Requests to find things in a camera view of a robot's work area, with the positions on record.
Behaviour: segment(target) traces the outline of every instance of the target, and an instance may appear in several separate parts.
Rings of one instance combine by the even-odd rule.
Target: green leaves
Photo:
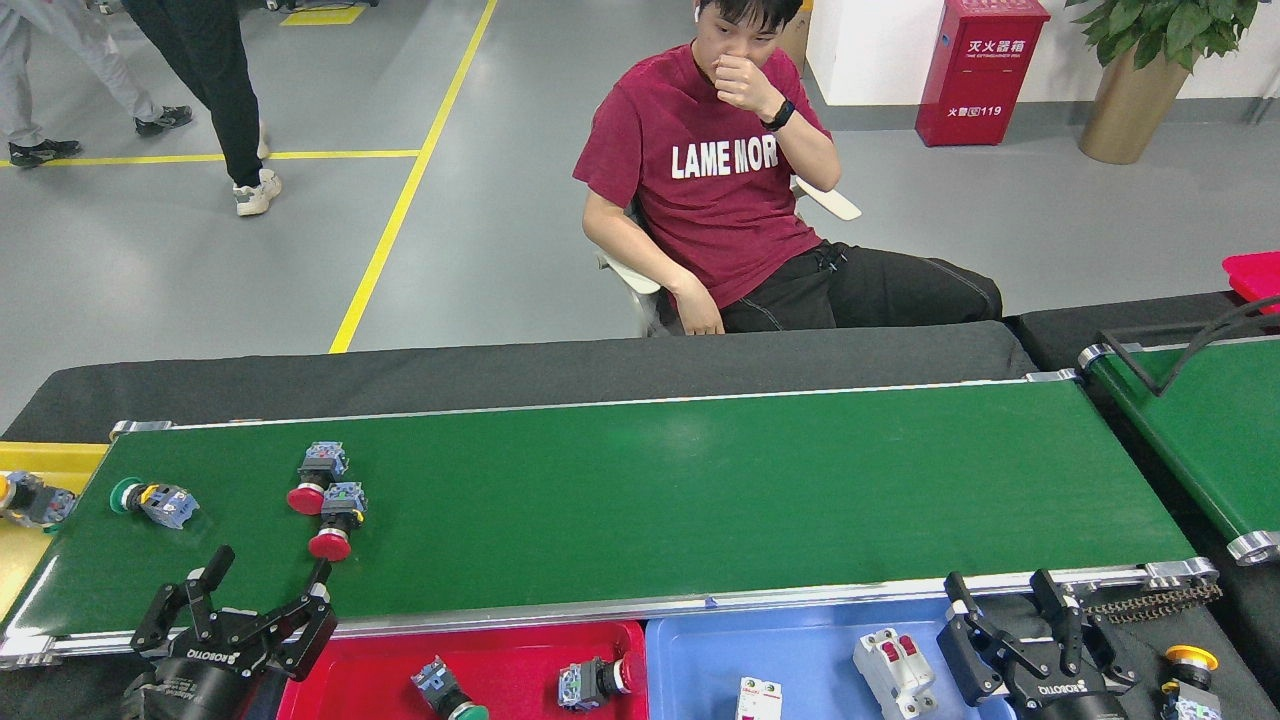
[[[1192,69],[1196,60],[1239,49],[1253,23],[1258,0],[1066,0],[1066,6],[1097,3],[1071,20],[1087,26],[1085,45],[1103,67],[1137,46],[1134,65],[1147,67],[1161,53]]]
[[[1160,50],[1165,46],[1165,36],[1158,32],[1149,32],[1142,36],[1138,41],[1138,51],[1133,54],[1133,67],[1137,69],[1143,69],[1160,55]]]
[[[1215,20],[1229,23],[1235,17],[1235,0],[1208,0],[1206,6]]]
[[[1213,24],[1213,15],[1196,3],[1183,3],[1169,19],[1167,53],[1174,55],[1188,47],[1192,40]]]
[[[1108,17],[1108,35],[1120,35],[1142,14],[1142,0],[1120,0]]]

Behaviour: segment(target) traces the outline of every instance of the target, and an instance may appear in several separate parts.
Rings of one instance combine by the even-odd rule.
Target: person
[[[692,42],[637,63],[595,113],[573,168],[584,232],[666,288],[689,334],[998,318],[978,273],[831,243],[796,218],[792,174],[824,191],[841,176],[776,51],[800,4],[694,0]]]
[[[191,122],[191,108],[156,105],[129,72],[106,23],[84,9],[83,0],[0,0],[0,131],[9,142],[9,163],[35,168],[59,158],[79,155],[74,140],[50,140],[32,119],[31,28],[56,37],[97,74],[111,97],[133,117],[133,129],[155,137]]]
[[[268,156],[236,0],[124,0],[133,22],[209,109],[232,178],[236,214],[261,215],[284,183]]]

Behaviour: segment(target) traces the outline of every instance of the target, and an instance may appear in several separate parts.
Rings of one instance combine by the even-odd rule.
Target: black pants
[[[936,258],[823,242],[721,310],[726,332],[942,325],[1001,316],[991,279]]]
[[[259,184],[257,96],[248,79],[236,0],[124,0],[124,6],[209,109],[232,182]]]

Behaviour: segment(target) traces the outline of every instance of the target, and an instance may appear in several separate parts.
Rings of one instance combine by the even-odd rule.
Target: person's leg
[[[205,90],[227,174],[236,186],[260,184],[257,96],[248,77],[234,0],[164,0],[164,8]]]
[[[831,278],[836,323],[851,327],[942,325],[1001,316],[989,278],[938,260],[833,246],[845,261]]]
[[[160,56],[168,63],[169,68],[173,70],[178,79],[187,86],[187,90],[200,100],[200,104],[209,108],[209,97],[205,94],[205,83],[196,74],[196,69],[191,64],[191,56],[187,55],[187,46],[183,45],[182,35],[178,28],[169,19],[169,13],[165,9],[165,0],[124,0],[124,9],[129,12],[129,17],[142,31],[142,35],[147,36],[151,45],[156,46],[160,51]]]
[[[721,310],[724,332],[833,328],[827,283],[832,268],[822,250],[787,260],[759,287]]]
[[[31,117],[28,58],[31,23],[0,3],[0,132],[6,142],[20,147],[32,147],[44,140],[40,126]]]
[[[76,51],[132,118],[154,122],[164,110],[138,85],[106,23],[81,0],[8,0],[33,26]]]

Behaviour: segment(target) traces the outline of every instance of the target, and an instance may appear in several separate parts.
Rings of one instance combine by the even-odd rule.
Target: potted plant
[[[1073,20],[1106,68],[1080,150],[1135,163],[1201,58],[1239,49],[1260,0],[1066,0],[1097,3]]]

